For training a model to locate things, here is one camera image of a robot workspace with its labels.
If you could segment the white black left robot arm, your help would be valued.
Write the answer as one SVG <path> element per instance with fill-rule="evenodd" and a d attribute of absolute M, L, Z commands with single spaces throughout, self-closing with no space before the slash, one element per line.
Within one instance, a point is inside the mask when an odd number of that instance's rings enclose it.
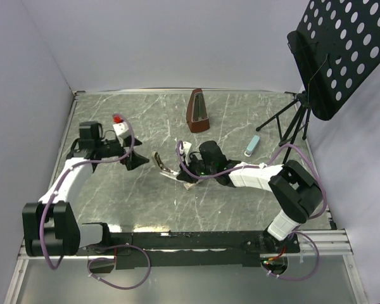
<path fill-rule="evenodd" d="M 99 122 L 83 122 L 72 143 L 61 174 L 40 200 L 27 203 L 22 210 L 25 250 L 30 257 L 69 256 L 89 246 L 100 255 L 110 251 L 113 240 L 106 223 L 77 223 L 72 203 L 86 180 L 100 163 L 119 162 L 127 170 L 149 160 L 137 154 L 134 146 L 142 142 L 120 118 L 113 124 L 113 139 L 106 139 Z"/>

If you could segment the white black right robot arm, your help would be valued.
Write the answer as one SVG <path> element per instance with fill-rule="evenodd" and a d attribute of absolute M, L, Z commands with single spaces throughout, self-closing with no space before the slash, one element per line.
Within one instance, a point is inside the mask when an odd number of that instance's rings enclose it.
<path fill-rule="evenodd" d="M 176 155 L 179 159 L 180 181 L 195 183 L 215 179 L 227 187 L 250 187 L 270 191 L 274 194 L 281 211 L 265 230 L 264 245 L 271 252 L 278 252 L 286 244 L 286 238 L 300 225 L 318 217 L 314 211 L 322 203 L 326 208 L 326 192 L 323 190 L 313 165 L 294 145 L 311 172 L 296 160 L 284 164 L 253 165 L 244 161 L 230 160 L 222 153 L 215 141 L 206 141 L 199 146 L 197 153 L 190 152 L 188 142 L 178 141 Z"/>

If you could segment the white staple box sleeve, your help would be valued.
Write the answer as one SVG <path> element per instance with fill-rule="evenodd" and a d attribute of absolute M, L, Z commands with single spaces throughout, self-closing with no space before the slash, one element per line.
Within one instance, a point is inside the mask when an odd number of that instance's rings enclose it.
<path fill-rule="evenodd" d="M 190 190 L 190 189 L 194 188 L 195 186 L 197 186 L 198 184 L 199 184 L 199 182 L 195 182 L 195 183 L 184 182 L 183 186 L 185 187 L 186 190 Z"/>

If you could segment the brown wooden metronome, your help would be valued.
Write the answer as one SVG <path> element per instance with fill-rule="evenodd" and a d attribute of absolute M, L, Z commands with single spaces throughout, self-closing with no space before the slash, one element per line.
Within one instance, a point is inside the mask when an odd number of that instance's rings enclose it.
<path fill-rule="evenodd" d="M 191 93 L 186 111 L 186 122 L 190 132 L 200 133 L 210 128 L 202 89 L 194 89 Z"/>

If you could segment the black perforated music stand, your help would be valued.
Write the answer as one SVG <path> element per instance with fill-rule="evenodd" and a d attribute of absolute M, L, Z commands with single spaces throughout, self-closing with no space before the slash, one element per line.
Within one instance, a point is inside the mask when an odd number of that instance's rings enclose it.
<path fill-rule="evenodd" d="M 380 1 L 309 1 L 287 36 L 301 86 L 253 124 L 267 163 L 310 151 L 322 177 L 380 170 Z"/>

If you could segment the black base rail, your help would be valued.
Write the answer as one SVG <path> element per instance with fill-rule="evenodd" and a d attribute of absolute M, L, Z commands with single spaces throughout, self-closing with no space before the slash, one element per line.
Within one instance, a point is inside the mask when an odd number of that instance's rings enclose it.
<path fill-rule="evenodd" d="M 263 231 L 112 232 L 106 246 L 89 247 L 100 255 L 114 254 L 117 270 L 149 265 L 260 267 L 263 257 L 282 250 L 300 252 L 297 236 L 276 241 Z"/>

